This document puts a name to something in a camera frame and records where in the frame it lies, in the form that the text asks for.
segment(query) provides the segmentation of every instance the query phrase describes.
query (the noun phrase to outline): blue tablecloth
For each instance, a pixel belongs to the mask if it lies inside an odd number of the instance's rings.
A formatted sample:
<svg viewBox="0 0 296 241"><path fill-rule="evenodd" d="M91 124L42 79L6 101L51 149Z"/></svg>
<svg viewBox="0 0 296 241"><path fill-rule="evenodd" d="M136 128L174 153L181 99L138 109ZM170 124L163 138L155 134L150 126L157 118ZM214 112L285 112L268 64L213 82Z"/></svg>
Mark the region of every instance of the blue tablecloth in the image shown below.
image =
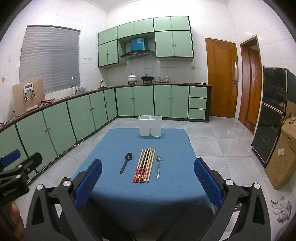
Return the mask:
<svg viewBox="0 0 296 241"><path fill-rule="evenodd" d="M133 183L142 148L156 148L149 183ZM119 174L125 155L133 159ZM117 225L134 231L151 222L167 227L188 205L196 202L213 207L195 176L196 155L183 129L162 129L160 137L141 137L138 129L111 129L74 173L86 170L95 158L102 161L103 171L90 198Z"/></svg>

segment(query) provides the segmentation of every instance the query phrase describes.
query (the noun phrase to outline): cutting board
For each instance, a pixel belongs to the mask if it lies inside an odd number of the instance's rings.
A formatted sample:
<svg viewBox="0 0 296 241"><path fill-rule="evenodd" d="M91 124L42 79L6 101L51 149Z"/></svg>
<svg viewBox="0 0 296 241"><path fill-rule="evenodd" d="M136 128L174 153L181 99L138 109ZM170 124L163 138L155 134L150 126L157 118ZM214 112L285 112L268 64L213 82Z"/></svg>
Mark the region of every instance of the cutting board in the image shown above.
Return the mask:
<svg viewBox="0 0 296 241"><path fill-rule="evenodd" d="M36 97L32 98L31 91L28 91L27 93L28 93L29 99L25 100L23 86L28 83L33 83ZM40 106L41 101L45 100L43 79L37 78L32 80L25 80L17 85L14 85L12 87L12 96L13 96L13 103L15 106L16 116L20 116L26 113L27 111L30 110L30 108L34 106Z"/></svg>

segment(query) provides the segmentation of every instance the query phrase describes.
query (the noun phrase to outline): faucet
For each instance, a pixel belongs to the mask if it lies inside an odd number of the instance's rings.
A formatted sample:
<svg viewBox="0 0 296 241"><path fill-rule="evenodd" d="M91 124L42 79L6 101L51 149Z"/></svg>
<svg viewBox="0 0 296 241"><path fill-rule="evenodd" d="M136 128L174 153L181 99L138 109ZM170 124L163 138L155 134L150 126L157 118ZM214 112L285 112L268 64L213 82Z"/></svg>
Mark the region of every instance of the faucet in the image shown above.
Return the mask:
<svg viewBox="0 0 296 241"><path fill-rule="evenodd" d="M76 83L75 83L75 77L74 77L74 76L72 76L72 86L71 86L71 90L73 89L73 82L74 82L74 87L75 87L75 89L74 89L74 94L77 94Z"/></svg>

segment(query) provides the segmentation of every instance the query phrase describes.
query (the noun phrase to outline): tile floor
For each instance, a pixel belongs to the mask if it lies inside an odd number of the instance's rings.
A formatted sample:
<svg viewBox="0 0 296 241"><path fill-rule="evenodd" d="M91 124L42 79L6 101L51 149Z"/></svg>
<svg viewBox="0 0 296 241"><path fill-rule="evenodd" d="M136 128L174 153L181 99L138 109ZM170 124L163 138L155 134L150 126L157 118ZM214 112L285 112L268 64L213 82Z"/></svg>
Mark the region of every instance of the tile floor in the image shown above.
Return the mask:
<svg viewBox="0 0 296 241"><path fill-rule="evenodd" d="M26 222L29 205L36 186L40 183L43 183L46 187L57 186L63 177L71 177L96 144L112 128L138 128L137 119L116 119L84 140L83 143L74 147L38 177L30 185L30 192L16 200L24 222ZM282 196L288 198L292 204L291 218L295 214L295 202L288 184L279 191L273 189L261 161L251 149L254 136L248 129L236 119L222 117L210 117L209 123L164 120L162 128L184 129L189 136L196 156L202 157L207 165L211 169L217 170L224 179L231 178L236 184L244 186L251 186L254 182L259 183L268 206L271 221L271 240L275 240L280 228L285 226L288 221L286 220L284 223L277 221L278 216L273 212L271 200L280 203ZM61 208L58 205L56 208L58 214L60 214ZM229 237L237 215L238 212L233 213L221 240ZM135 232L135 235L139 241L155 240L161 231L157 230L157 228L153 230L156 230L155 234L152 234L147 228Z"/></svg>

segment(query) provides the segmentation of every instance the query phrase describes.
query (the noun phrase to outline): window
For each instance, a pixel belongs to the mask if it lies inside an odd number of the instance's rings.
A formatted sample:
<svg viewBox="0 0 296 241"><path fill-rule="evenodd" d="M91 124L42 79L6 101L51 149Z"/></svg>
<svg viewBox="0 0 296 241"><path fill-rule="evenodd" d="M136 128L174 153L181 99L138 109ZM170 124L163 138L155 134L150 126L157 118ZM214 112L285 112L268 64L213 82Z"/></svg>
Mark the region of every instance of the window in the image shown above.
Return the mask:
<svg viewBox="0 0 296 241"><path fill-rule="evenodd" d="M28 25L20 56L20 81L43 78L45 94L76 86L79 75L80 31Z"/></svg>

